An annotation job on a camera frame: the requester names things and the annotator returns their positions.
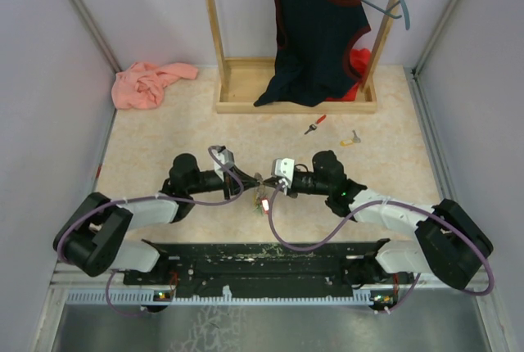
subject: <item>metal floor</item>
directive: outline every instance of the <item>metal floor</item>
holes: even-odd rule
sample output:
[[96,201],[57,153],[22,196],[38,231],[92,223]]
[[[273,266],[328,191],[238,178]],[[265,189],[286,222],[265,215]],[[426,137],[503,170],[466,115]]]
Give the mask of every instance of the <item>metal floor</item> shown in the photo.
[[475,298],[423,289],[391,316],[365,307],[178,306],[126,318],[105,305],[66,305],[52,350],[482,352],[490,347]]

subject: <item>pink towel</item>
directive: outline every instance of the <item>pink towel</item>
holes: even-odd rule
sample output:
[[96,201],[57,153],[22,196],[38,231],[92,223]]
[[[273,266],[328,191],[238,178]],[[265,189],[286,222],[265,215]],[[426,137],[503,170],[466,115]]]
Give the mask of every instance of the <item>pink towel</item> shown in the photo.
[[159,67],[139,61],[116,74],[111,96],[116,109],[155,109],[164,101],[164,88],[177,80],[195,79],[198,69],[174,63]]

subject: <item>red cloth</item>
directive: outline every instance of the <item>red cloth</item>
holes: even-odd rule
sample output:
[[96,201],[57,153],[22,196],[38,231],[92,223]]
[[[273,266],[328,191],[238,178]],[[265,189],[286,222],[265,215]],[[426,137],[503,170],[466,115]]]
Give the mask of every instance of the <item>red cloth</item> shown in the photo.
[[[355,68],[360,75],[364,75],[366,68],[368,67],[369,59],[371,59],[371,52],[369,49],[351,49],[350,51],[350,64]],[[343,98],[326,98],[326,101],[354,101],[359,91],[360,82],[353,85],[349,92]]]

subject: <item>wooden frame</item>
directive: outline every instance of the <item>wooden frame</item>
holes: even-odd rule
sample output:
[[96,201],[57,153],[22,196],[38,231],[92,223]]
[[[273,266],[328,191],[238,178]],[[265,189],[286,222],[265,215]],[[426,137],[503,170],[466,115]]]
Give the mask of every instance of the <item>wooden frame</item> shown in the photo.
[[[389,0],[387,6],[390,7],[395,1]],[[274,75],[274,59],[272,57],[226,58],[222,47],[215,0],[206,0],[206,5],[219,67],[219,82],[215,99],[215,108],[218,113],[349,114],[374,113],[377,110],[373,73],[386,45],[393,18],[386,15],[382,18],[373,45],[371,60],[353,102],[322,102],[312,108],[292,102],[274,102],[270,105],[254,107],[253,102],[265,91],[269,80]],[[398,7],[395,7],[392,13],[395,13],[397,9]]]

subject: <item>gray wall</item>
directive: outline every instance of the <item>gray wall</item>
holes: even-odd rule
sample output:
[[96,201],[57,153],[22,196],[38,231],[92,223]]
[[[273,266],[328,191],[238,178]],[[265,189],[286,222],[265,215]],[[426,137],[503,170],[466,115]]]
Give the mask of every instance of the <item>gray wall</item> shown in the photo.
[[495,245],[499,291],[524,349],[524,4],[462,0],[422,83],[458,198]]
[[[370,0],[386,5],[387,0]],[[395,22],[382,64],[412,66],[448,0],[406,0],[412,28]],[[216,64],[204,0],[85,0],[120,64],[187,61]],[[276,52],[273,0],[216,0],[226,56]],[[382,14],[366,8],[373,32],[359,45],[371,48]]]
[[0,349],[27,352],[52,239],[93,183],[114,75],[67,0],[0,2]]

